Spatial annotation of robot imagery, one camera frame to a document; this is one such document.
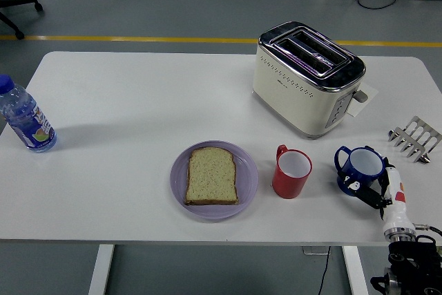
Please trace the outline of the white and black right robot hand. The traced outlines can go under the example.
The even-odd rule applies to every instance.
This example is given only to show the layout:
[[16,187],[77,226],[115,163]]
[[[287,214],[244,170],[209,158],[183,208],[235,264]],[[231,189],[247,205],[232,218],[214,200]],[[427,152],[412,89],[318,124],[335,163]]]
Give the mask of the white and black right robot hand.
[[407,216],[400,174],[386,157],[369,146],[342,146],[335,152],[334,164],[340,190],[380,211],[387,241],[416,240],[416,228]]

